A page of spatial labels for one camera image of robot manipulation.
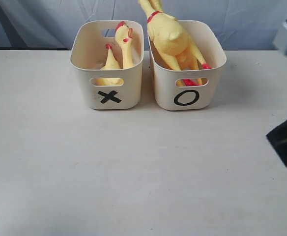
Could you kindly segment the headless yellow chicken body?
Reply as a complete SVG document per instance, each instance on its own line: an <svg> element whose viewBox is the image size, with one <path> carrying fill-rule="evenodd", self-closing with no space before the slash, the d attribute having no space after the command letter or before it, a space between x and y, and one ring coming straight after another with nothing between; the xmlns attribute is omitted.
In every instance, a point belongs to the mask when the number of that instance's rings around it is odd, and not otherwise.
<svg viewBox="0 0 287 236"><path fill-rule="evenodd" d="M107 49L107 59L105 65L101 68L101 70L116 70L120 69L120 65L116 60L112 46L110 43L106 44ZM121 78L96 78L95 85L96 86L120 86L123 84L123 80Z"/></svg>

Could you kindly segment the yellow chicken head with tube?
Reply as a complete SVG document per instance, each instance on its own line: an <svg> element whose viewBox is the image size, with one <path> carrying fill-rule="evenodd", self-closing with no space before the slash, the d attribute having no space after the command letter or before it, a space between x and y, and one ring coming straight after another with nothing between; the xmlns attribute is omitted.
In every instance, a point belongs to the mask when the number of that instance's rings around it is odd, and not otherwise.
<svg viewBox="0 0 287 236"><path fill-rule="evenodd" d="M133 29L128 27L124 21L118 23L115 29L115 40L121 48L123 56L123 68L131 68L134 66L131 45Z"/></svg>

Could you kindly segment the white backdrop cloth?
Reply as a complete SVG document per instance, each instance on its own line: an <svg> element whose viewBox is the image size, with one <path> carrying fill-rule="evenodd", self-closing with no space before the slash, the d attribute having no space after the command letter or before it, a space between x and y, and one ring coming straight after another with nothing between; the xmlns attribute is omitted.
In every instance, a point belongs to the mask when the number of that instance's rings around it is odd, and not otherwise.
<svg viewBox="0 0 287 236"><path fill-rule="evenodd" d="M287 19L287 0L165 0L162 7L209 25L225 50L272 50ZM79 28L97 20L146 27L136 0L0 0L0 48L71 49Z"/></svg>

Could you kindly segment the cream bin marked O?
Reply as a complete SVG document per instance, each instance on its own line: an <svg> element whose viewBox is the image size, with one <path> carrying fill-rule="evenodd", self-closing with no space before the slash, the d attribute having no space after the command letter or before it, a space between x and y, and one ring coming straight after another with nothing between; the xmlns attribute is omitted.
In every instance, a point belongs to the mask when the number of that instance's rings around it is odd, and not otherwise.
<svg viewBox="0 0 287 236"><path fill-rule="evenodd" d="M227 57L207 24L192 20L181 20L180 24L191 35L210 69L201 66L198 70L167 69L153 42L150 42L155 100L161 108L169 111L202 109L212 100Z"/></svg>

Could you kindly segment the cream bin marked X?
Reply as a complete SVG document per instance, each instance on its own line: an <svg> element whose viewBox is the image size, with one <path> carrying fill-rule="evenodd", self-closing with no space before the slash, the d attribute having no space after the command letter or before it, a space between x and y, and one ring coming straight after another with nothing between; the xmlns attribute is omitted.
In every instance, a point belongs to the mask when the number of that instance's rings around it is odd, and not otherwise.
<svg viewBox="0 0 287 236"><path fill-rule="evenodd" d="M115 37L105 37L104 30L115 30L124 21L133 29L131 52L134 66L123 68L123 56ZM120 69L101 70L107 59L106 44L110 43ZM78 79L86 104L96 110L129 109L141 98L144 33L142 26L130 20L92 21L82 25L71 50L70 62ZM96 78L121 78L120 86L96 86Z"/></svg>

